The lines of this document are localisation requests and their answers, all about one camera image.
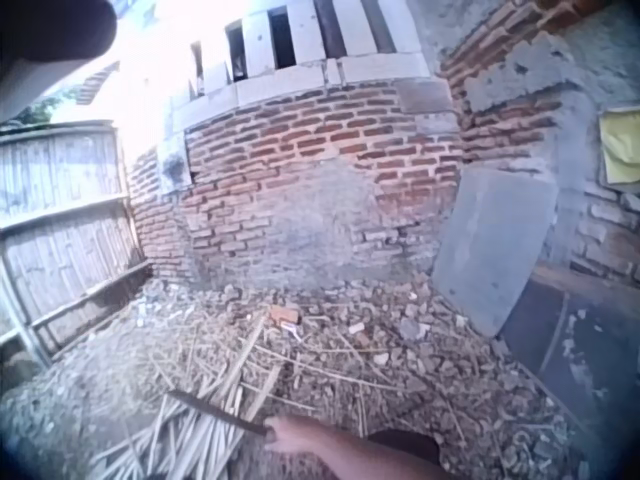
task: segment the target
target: red brick wall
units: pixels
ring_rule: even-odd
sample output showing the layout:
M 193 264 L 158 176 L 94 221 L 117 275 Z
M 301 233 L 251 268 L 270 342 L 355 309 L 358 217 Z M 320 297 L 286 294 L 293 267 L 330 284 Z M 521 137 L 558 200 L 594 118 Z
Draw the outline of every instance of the red brick wall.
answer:
M 383 82 L 205 122 L 186 132 L 188 191 L 157 193 L 154 153 L 130 169 L 145 253 L 160 275 L 215 280 L 286 274 L 295 265 L 273 259 L 287 255 L 315 270 L 429 263 L 461 150 L 455 136 L 420 135 L 416 120 Z
M 502 62 L 518 43 L 530 42 L 541 31 L 562 36 L 564 29 L 610 3 L 606 0 L 507 0 L 443 62 L 442 76 L 449 81 L 459 114 L 463 163 L 490 161 L 498 168 L 536 173 L 528 170 L 526 160 L 539 155 L 539 147 L 546 142 L 552 144 L 553 135 L 562 141 L 562 132 L 555 127 L 558 116 L 565 111 L 562 88 L 567 87 L 558 86 L 473 112 L 467 100 L 465 80 L 478 77 Z M 594 118 L 584 119 L 585 130 L 596 128 L 595 114 Z M 563 159 L 544 160 L 550 161 L 552 170 L 557 171 L 558 164 L 553 162 Z M 595 172 L 597 165 L 590 165 L 587 170 Z M 597 174 L 587 178 L 583 188 L 584 207 L 569 249 L 570 266 L 583 273 L 638 284 L 640 216 L 621 206 L 617 192 L 599 185 Z

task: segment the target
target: wooden fence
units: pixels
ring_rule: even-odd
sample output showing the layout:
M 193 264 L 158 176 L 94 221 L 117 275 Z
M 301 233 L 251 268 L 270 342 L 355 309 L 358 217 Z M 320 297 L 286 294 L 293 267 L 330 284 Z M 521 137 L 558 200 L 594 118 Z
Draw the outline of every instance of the wooden fence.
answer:
M 0 136 L 0 346 L 19 337 L 46 367 L 127 298 L 148 265 L 127 206 L 109 124 Z

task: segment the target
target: ground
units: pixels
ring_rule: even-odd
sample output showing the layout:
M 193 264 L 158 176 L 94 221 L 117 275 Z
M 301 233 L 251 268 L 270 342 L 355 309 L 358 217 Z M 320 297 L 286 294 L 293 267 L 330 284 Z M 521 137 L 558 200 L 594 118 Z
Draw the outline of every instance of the ground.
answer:
M 91 457 L 124 438 L 122 420 L 136 432 L 152 423 L 170 385 L 209 382 L 272 304 L 302 313 L 300 339 L 270 325 L 258 345 L 314 369 L 286 363 L 278 398 L 260 417 L 308 414 L 359 435 L 389 427 L 425 433 L 440 444 L 445 468 L 474 479 L 576 475 L 580 458 L 560 409 L 421 273 L 404 284 L 355 281 L 313 291 L 196 291 L 152 279 L 105 328 L 5 394 L 6 448 L 41 478 L 86 478 Z M 364 330 L 354 333 L 349 327 L 359 323 Z M 259 385 L 276 361 L 254 350 L 243 380 Z M 327 476 L 314 459 L 276 457 L 251 438 L 230 474 Z

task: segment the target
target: human hand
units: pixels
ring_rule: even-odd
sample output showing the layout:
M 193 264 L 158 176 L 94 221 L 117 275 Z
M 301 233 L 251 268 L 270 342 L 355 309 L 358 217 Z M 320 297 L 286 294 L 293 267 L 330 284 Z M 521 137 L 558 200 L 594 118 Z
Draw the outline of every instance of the human hand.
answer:
M 271 428 L 265 449 L 278 453 L 311 453 L 314 442 L 327 428 L 310 417 L 287 415 L 264 421 Z

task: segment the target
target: wall opening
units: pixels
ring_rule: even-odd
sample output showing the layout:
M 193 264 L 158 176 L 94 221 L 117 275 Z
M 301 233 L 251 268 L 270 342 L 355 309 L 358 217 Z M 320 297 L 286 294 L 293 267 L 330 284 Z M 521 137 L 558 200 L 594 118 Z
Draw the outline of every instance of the wall opening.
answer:
M 378 0 L 362 0 L 364 13 L 369 20 L 373 39 L 376 42 L 379 53 L 396 53 L 396 46 L 391 38 L 389 26 L 382 14 Z
M 227 39 L 229 40 L 229 56 L 231 58 L 231 72 L 233 82 L 246 80 L 247 56 L 244 50 L 244 37 L 242 33 L 242 21 L 227 26 Z
M 296 64 L 296 54 L 293 50 L 293 38 L 291 37 L 287 8 L 282 7 L 270 10 L 269 23 L 271 24 L 276 69 L 293 67 Z
M 322 43 L 327 58 L 342 58 L 347 56 L 347 48 L 344 46 L 344 38 L 338 23 L 333 0 L 314 0 Z
M 204 70 L 202 68 L 202 45 L 200 41 L 191 44 L 191 53 L 196 64 L 196 84 L 193 85 L 194 97 L 204 96 Z

